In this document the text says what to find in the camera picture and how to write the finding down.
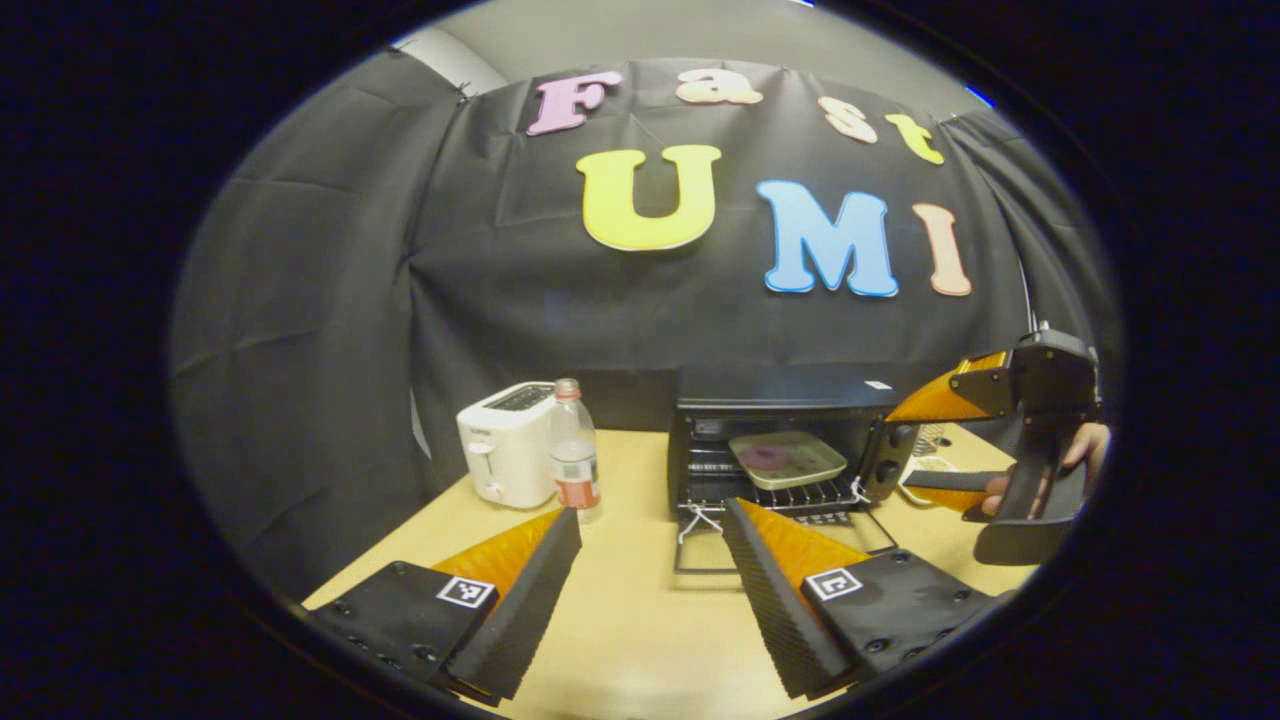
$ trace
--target bottle label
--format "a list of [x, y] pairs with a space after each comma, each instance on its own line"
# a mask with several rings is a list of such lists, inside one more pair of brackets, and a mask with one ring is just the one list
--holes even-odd
[[552, 471], [556, 474], [556, 497], [564, 507], [594, 507], [600, 501], [594, 455], [568, 462], [553, 457]]

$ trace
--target bottle cap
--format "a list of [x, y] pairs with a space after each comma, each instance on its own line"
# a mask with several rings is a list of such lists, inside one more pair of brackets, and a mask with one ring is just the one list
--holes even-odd
[[582, 397], [582, 391], [573, 378], [561, 378], [556, 380], [556, 400], [577, 400]]

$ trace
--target white toaster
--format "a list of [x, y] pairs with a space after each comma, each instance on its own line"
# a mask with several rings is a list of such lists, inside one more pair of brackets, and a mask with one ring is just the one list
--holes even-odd
[[550, 411], [556, 383], [520, 383], [458, 413], [458, 436], [476, 493], [499, 505], [538, 507], [556, 493]]

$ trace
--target foam letter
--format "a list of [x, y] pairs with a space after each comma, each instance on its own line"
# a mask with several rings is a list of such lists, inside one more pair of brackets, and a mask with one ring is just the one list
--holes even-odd
[[764, 275], [764, 284], [778, 292], [808, 292], [815, 284], [805, 268], [804, 251], [818, 265], [827, 290], [840, 287], [841, 275], [854, 259], [849, 290], [858, 295], [897, 295], [897, 281], [888, 269], [884, 242], [884, 201], [865, 192], [850, 192], [832, 225], [809, 190], [796, 182], [764, 181], [755, 186], [773, 204], [777, 228], [777, 264]]
[[835, 97], [819, 97], [818, 105], [827, 111], [827, 122], [840, 135], [867, 143], [876, 142], [876, 129], [867, 124], [867, 114], [858, 108]]
[[973, 286], [960, 265], [960, 251], [956, 250], [956, 236], [951, 232], [956, 217], [946, 208], [919, 202], [911, 205], [916, 217], [924, 220], [924, 231], [929, 233], [929, 247], [933, 249], [933, 277], [929, 283], [942, 295], [969, 295]]
[[929, 131], [915, 124], [915, 120], [910, 115], [884, 115], [884, 119], [897, 126], [897, 132], [902, 133], [902, 140], [906, 141], [906, 146], [911, 149], [911, 152], [934, 165], [942, 164], [945, 160], [942, 154], [929, 147], [928, 141], [933, 136], [929, 135]]
[[577, 161], [586, 176], [582, 188], [582, 224], [598, 242], [617, 250], [669, 250], [692, 242], [716, 219], [712, 163], [721, 151], [709, 145], [677, 145], [662, 151], [676, 164], [680, 205], [664, 218], [636, 215], [635, 168], [644, 163], [639, 150], [609, 150]]
[[538, 92], [543, 94], [543, 105], [538, 110], [538, 119], [529, 126], [529, 135], [545, 135], [558, 129], [576, 128], [586, 122], [586, 117], [577, 111], [577, 105], [588, 110], [594, 110], [604, 101], [604, 85], [618, 85], [622, 82], [622, 73], [596, 73], [594, 76], [579, 76], [564, 79], [553, 79], [538, 86]]
[[719, 102], [728, 100], [737, 105], [751, 105], [764, 99], [751, 87], [751, 81], [733, 70], [689, 70], [676, 78], [685, 83], [676, 95], [685, 102]]

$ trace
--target toaster oven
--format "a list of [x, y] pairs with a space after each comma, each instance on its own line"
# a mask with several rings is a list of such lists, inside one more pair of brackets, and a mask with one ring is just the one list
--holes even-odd
[[[911, 457], [919, 425], [886, 427], [883, 420], [938, 372], [910, 364], [682, 369], [667, 446], [667, 498], [681, 533], [676, 571], [733, 571], [681, 562], [685, 534], [718, 525], [726, 500], [741, 497], [806, 524], [849, 525], [847, 512], [887, 497]], [[742, 438], [768, 443], [797, 436], [842, 459], [840, 471], [810, 475], [822, 478], [815, 482], [772, 483], [744, 461]]]

